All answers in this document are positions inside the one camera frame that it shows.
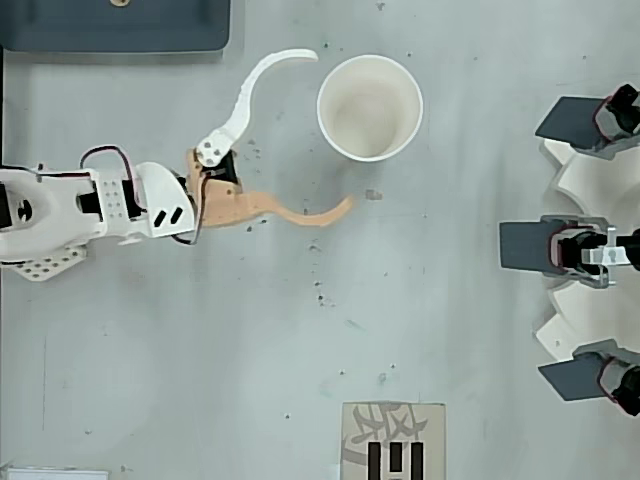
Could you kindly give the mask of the tan gripper black servo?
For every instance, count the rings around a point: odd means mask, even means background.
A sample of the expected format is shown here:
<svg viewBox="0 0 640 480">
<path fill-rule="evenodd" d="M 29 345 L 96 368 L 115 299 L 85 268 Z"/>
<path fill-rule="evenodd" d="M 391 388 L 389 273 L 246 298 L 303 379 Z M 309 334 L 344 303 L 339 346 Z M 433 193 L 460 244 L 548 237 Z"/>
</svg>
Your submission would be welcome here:
<svg viewBox="0 0 640 480">
<path fill-rule="evenodd" d="M 226 122 L 203 137 L 195 149 L 188 151 L 186 186 L 195 202 L 196 217 L 201 219 L 202 227 L 230 226 L 266 213 L 298 226 L 326 227 L 342 219 L 352 209 L 354 197 L 347 196 L 323 213 L 295 212 L 269 193 L 244 191 L 235 171 L 235 153 L 231 150 L 250 125 L 253 92 L 260 77 L 284 62 L 318 60 L 314 50 L 303 48 L 270 53 L 262 58 L 241 84 Z"/>
</svg>

